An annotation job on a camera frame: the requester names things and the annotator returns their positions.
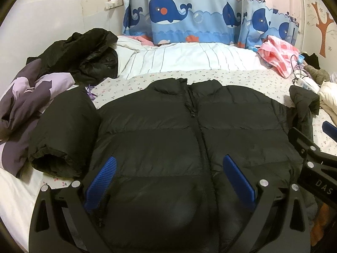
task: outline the blue textured pad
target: blue textured pad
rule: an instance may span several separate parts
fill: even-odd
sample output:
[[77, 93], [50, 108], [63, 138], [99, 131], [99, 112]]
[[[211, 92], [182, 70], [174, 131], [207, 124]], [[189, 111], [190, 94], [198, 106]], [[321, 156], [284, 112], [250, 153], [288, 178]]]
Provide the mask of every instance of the blue textured pad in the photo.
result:
[[337, 142], [337, 128], [331, 123], [325, 121], [322, 125], [324, 133], [330, 136], [335, 142]]
[[238, 168], [236, 163], [230, 158], [229, 155], [226, 155], [223, 158], [223, 171], [227, 175], [228, 180], [230, 181], [232, 187], [235, 190], [235, 193], [242, 201], [242, 203], [249, 208], [250, 210], [255, 209], [255, 190], [246, 179], [245, 175]]
[[116, 169], [117, 161], [114, 157], [110, 157], [86, 191], [84, 208], [87, 212], [98, 207], [112, 178], [116, 174]]

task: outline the curtain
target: curtain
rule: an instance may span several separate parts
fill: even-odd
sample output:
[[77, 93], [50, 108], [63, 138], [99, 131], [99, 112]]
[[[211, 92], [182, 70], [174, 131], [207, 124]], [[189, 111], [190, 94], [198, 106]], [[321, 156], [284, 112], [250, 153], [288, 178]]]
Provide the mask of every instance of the curtain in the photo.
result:
[[295, 44], [302, 0], [124, 0], [125, 35], [155, 44], [260, 46], [267, 35]]

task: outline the pink plaid cloth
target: pink plaid cloth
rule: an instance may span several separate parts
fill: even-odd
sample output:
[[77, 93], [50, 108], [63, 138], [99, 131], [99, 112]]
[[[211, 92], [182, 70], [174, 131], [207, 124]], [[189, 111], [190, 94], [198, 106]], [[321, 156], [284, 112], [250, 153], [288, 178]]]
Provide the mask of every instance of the pink plaid cloth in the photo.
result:
[[273, 65], [278, 74], [283, 78], [288, 78], [292, 73], [291, 57], [296, 55], [298, 58], [299, 50], [290, 43], [268, 35], [267, 41], [257, 51], [258, 54], [269, 64]]

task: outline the bed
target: bed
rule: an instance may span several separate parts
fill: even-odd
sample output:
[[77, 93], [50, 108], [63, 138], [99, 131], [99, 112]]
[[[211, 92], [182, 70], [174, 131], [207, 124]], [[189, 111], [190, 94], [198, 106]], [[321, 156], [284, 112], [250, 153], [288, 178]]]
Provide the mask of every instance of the bed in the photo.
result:
[[[166, 78], [186, 78], [188, 84], [216, 79], [222, 85], [253, 88], [286, 106], [293, 106], [289, 87], [293, 76], [280, 77], [255, 52], [220, 43], [177, 43], [160, 47], [142, 46], [139, 41], [119, 37], [114, 49], [119, 57], [119, 78], [107, 78], [92, 93], [96, 108]], [[322, 131], [324, 121], [332, 122], [320, 110], [313, 118], [314, 142], [321, 151], [337, 155], [336, 142]], [[30, 219], [43, 184], [52, 188], [68, 186], [71, 179], [56, 178], [25, 165], [21, 180], [0, 170], [0, 216], [15, 241], [28, 252]]]

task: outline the silver bolt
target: silver bolt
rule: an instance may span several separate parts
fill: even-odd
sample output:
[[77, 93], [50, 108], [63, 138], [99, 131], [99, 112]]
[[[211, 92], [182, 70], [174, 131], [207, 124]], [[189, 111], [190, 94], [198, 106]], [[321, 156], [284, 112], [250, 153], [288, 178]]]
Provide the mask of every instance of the silver bolt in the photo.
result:
[[262, 179], [262, 180], [260, 180], [260, 185], [263, 186], [263, 187], [266, 187], [266, 186], [269, 185], [269, 182], [265, 179]]
[[81, 185], [81, 182], [80, 182], [80, 181], [73, 181], [73, 182], [71, 183], [71, 186], [74, 187], [74, 188], [79, 187], [80, 185]]
[[292, 184], [292, 189], [295, 190], [295, 191], [297, 191], [299, 189], [299, 187], [298, 187], [297, 184], [293, 183]]
[[310, 167], [310, 168], [313, 168], [313, 167], [314, 167], [314, 164], [313, 164], [312, 162], [310, 162], [310, 161], [307, 163], [307, 165], [308, 165], [308, 167]]
[[46, 184], [44, 184], [43, 186], [41, 186], [41, 191], [42, 192], [46, 192], [48, 190], [48, 186]]

